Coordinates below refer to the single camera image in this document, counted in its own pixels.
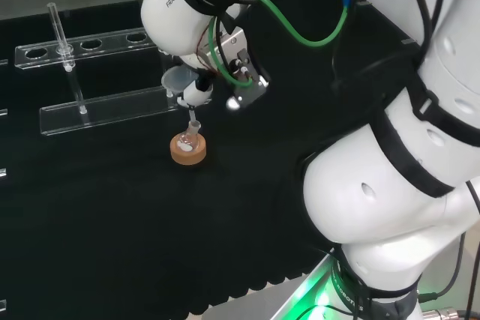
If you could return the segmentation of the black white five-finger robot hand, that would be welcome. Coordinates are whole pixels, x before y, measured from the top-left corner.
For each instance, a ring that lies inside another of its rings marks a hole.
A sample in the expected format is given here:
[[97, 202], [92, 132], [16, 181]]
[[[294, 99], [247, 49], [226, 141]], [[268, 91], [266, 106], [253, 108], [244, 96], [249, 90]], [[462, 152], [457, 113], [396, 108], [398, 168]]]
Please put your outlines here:
[[184, 108], [194, 108], [203, 105], [212, 95], [213, 78], [211, 76], [198, 76], [177, 97], [177, 104]]

